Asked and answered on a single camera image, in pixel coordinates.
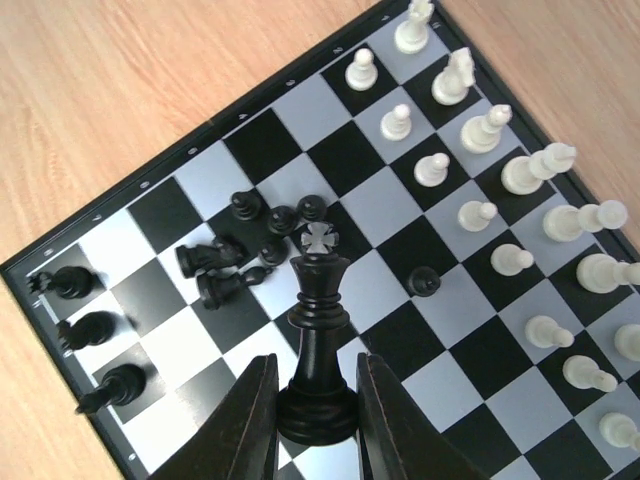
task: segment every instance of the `wooden table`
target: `wooden table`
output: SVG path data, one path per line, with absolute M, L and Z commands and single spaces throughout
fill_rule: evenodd
M 0 261 L 374 3 L 0 2 Z M 640 3 L 442 3 L 640 246 Z M 0 478 L 118 478 L 4 285 L 0 311 Z

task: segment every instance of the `black square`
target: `black square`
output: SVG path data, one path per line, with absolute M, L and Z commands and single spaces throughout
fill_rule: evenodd
M 129 212 L 156 251 L 162 252 L 202 223 L 174 178 L 163 182 L 129 207 Z
M 180 386 L 176 394 L 189 405 L 191 415 L 200 428 L 218 408 L 235 382 L 236 377 L 224 360 L 219 358 Z
M 371 251 L 369 240 L 362 234 L 340 202 L 333 203 L 327 209 L 324 220 L 333 225 L 333 230 L 339 235 L 338 246 L 334 251 L 341 257 L 349 259 L 351 264 Z M 301 235 L 306 228 L 306 224 L 302 225 L 291 236 L 291 240 L 299 251 L 302 251 Z
M 227 299 L 218 310 L 205 309 L 202 300 L 191 307 L 223 354 L 270 321 L 248 288 Z
M 424 187 L 416 181 L 413 170 L 418 160 L 433 155 L 434 153 L 444 153 L 449 156 L 451 162 L 449 164 L 447 179 L 438 186 Z M 393 162 L 391 168 L 396 172 L 396 175 L 400 178 L 418 205 L 420 205 L 422 211 L 427 211 L 469 180 L 467 172 L 465 172 L 464 168 L 462 168 L 460 163 L 453 157 L 451 151 L 445 146 L 442 140 L 440 140 L 437 134 L 431 135 L 413 147 Z
M 44 294 L 44 297 L 47 299 L 47 302 L 53 309 L 56 317 L 59 320 L 66 320 L 71 315 L 76 313 L 78 310 L 88 305 L 89 302 L 95 300 L 105 291 L 105 287 L 102 281 L 99 278 L 100 272 L 94 271 L 93 267 L 89 263 L 89 260 L 84 255 L 82 249 L 76 244 L 73 247 L 65 250 L 63 253 L 58 255 L 56 258 L 51 260 L 42 268 L 38 269 L 35 273 L 40 272 L 48 272 L 55 273 L 60 270 L 62 267 L 84 267 L 88 269 L 90 272 L 93 272 L 94 277 L 94 286 L 93 290 L 89 295 L 84 298 L 72 298 L 70 300 L 65 300 L 64 298 L 58 297 L 54 292 L 47 292 Z M 32 295 L 33 301 L 36 301 L 37 296 Z
M 533 366 L 497 316 L 449 349 L 485 400 Z
M 463 262 L 469 275 L 498 312 L 544 280 L 544 274 L 535 263 L 512 277 L 494 270 L 491 254 L 500 245 L 508 243 L 523 248 L 511 230 L 507 230 Z
M 597 245 L 592 245 L 549 277 L 553 286 L 585 327 L 633 293 L 633 290 L 626 285 L 616 288 L 611 293 L 592 293 L 578 283 L 576 277 L 578 264 L 583 258 L 594 253 L 603 252 Z
M 436 76 L 447 66 L 448 61 L 449 56 L 445 55 L 404 84 L 404 89 L 436 130 L 480 100 L 480 94 L 476 88 L 471 87 L 460 103 L 446 106 L 436 102 L 431 93 L 431 85 Z
M 507 432 L 482 404 L 443 433 L 482 473 L 492 477 L 520 456 Z
M 140 412 L 146 410 L 155 402 L 160 400 L 162 397 L 164 397 L 165 393 L 167 393 L 167 386 L 164 383 L 164 380 L 158 373 L 155 365 L 147 356 L 147 352 L 144 351 L 144 348 L 142 348 L 139 343 L 136 343 L 128 350 L 124 351 L 109 363 L 104 365 L 100 370 L 93 374 L 93 377 L 97 382 L 101 382 L 102 377 L 104 377 L 109 370 L 128 363 L 136 365 L 144 370 L 147 383 L 144 387 L 142 395 L 133 400 L 131 403 L 129 403 L 128 405 L 123 405 L 121 407 L 113 407 L 122 423 L 127 423 Z
M 254 185 L 302 153 L 271 108 L 242 126 L 224 142 Z
M 401 382 L 445 350 L 411 301 L 380 320 L 360 339 L 367 350 L 384 359 Z
M 487 198 L 496 204 L 500 215 L 508 225 L 516 223 L 554 194 L 549 182 L 544 182 L 542 187 L 529 195 L 514 195 L 504 188 L 501 180 L 502 169 L 509 160 L 523 155 L 526 156 L 525 151 L 518 147 L 476 177 L 478 186 Z
M 370 49 L 366 43 L 363 43 L 354 49 L 352 54 L 345 55 L 344 58 L 338 60 L 322 72 L 324 79 L 331 86 L 347 110 L 349 110 L 349 113 L 354 117 L 398 86 L 386 67 L 375 56 L 373 63 L 378 69 L 378 79 L 373 87 L 364 92 L 358 92 L 347 85 L 345 78 L 347 67 L 353 62 L 355 52 L 360 48 Z
M 525 454 L 545 480 L 602 480 L 611 468 L 575 420 L 556 430 Z
M 307 151 L 339 197 L 385 166 L 355 122 L 350 121 Z
M 141 337 L 187 305 L 157 259 L 125 278 L 111 292 Z
M 458 264 L 449 247 L 424 216 L 418 217 L 386 240 L 378 247 L 378 252 L 409 294 L 406 283 L 414 268 L 428 266 L 443 276 Z
M 564 362 L 574 355 L 587 356 L 593 359 L 602 370 L 615 376 L 618 382 L 621 382 L 622 379 L 586 330 L 575 336 L 573 345 L 567 348 L 558 348 L 542 360 L 538 364 L 540 373 L 544 375 L 551 387 L 567 406 L 567 409 L 575 416 L 602 398 L 606 393 L 595 388 L 581 390 L 567 382 L 562 373 L 562 367 L 564 366 Z

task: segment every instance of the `white square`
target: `white square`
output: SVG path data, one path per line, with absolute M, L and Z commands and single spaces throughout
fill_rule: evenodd
M 114 213 L 89 230 L 78 244 L 107 289 L 156 255 L 127 209 Z
M 278 380 L 282 390 L 296 372 L 298 358 L 273 322 L 229 350 L 224 361 L 238 378 L 255 357 L 272 353 L 278 357 Z
M 221 357 L 220 350 L 191 307 L 186 307 L 140 339 L 167 386 L 176 389 Z

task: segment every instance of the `black pawn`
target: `black pawn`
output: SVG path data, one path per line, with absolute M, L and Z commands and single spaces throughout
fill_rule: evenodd
M 297 225 L 298 214 L 291 207 L 281 205 L 273 208 L 269 213 L 267 228 L 274 235 L 278 235 L 280 237 L 291 235 Z
M 289 247 L 282 238 L 272 237 L 264 241 L 258 252 L 258 258 L 268 267 L 282 265 L 289 256 Z
M 217 310 L 238 290 L 259 285 L 273 269 L 251 267 L 243 274 L 234 273 L 227 278 L 218 278 L 206 273 L 196 277 L 202 305 L 207 310 Z
M 407 288 L 413 295 L 430 297 L 440 288 L 440 276 L 431 267 L 416 267 L 409 275 Z
M 249 222 L 260 214 L 262 202 L 253 192 L 236 192 L 231 195 L 231 213 L 238 220 Z
M 58 339 L 64 350 L 81 350 L 87 345 L 100 345 L 109 340 L 116 329 L 111 312 L 90 312 L 73 326 L 66 320 L 58 322 Z
M 307 195 L 298 202 L 298 214 L 307 222 L 321 222 L 327 215 L 327 204 L 319 195 Z
M 105 373 L 100 385 L 80 397 L 77 414 L 93 414 L 108 405 L 123 406 L 142 395 L 147 378 L 142 368 L 125 364 Z

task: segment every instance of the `white pawn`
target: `white pawn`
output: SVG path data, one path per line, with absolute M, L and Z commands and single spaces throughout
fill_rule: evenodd
M 587 255 L 576 270 L 578 282 L 593 293 L 610 293 L 621 285 L 640 285 L 640 263 L 619 262 L 611 255 Z
M 495 105 L 486 115 L 470 118 L 462 126 L 460 141 L 471 153 L 487 153 L 500 143 L 504 126 L 513 116 L 509 105 Z
M 431 85 L 433 98 L 441 105 L 455 105 L 465 99 L 476 83 L 475 65 L 468 47 L 456 50 L 449 56 L 449 63 Z
M 423 187 L 435 187 L 447 178 L 449 163 L 449 156 L 445 153 L 421 158 L 413 168 L 413 176 Z
M 616 377 L 600 370 L 598 364 L 584 355 L 569 357 L 562 367 L 564 378 L 576 388 L 595 388 L 602 392 L 613 392 L 618 386 Z
M 530 157 L 516 157 L 502 169 L 502 184 L 516 195 L 529 195 L 538 190 L 545 180 L 573 167 L 577 150 L 564 143 L 552 143 Z
M 412 0 L 409 5 L 409 18 L 396 28 L 396 48 L 406 54 L 418 53 L 422 50 L 429 41 L 427 23 L 431 15 L 433 15 L 431 0 Z
M 613 337 L 613 343 L 620 355 L 640 362 L 640 325 L 623 325 Z
M 600 419 L 600 434 L 614 447 L 629 448 L 640 452 L 640 433 L 631 418 L 622 413 L 607 413 Z
M 409 105 L 401 103 L 382 117 L 380 131 L 387 140 L 398 142 L 407 138 L 411 132 L 411 110 Z
M 553 318 L 536 315 L 524 327 L 527 340 L 538 348 L 570 347 L 575 340 L 573 334 L 558 325 Z
M 355 54 L 353 62 L 345 72 L 347 85 L 353 90 L 363 92 L 369 90 L 378 79 L 378 68 L 373 63 L 373 52 L 361 48 Z
M 489 226 L 498 214 L 498 207 L 491 202 L 471 200 L 458 210 L 458 223 L 469 232 L 479 232 Z
M 517 245 L 505 243 L 491 254 L 491 266 L 500 275 L 512 277 L 533 266 L 533 255 Z
M 622 228 L 629 214 L 624 204 L 607 200 L 600 205 L 589 204 L 581 208 L 560 205 L 547 212 L 542 227 L 547 236 L 556 242 L 577 240 L 582 232 L 596 233 L 603 228 Z

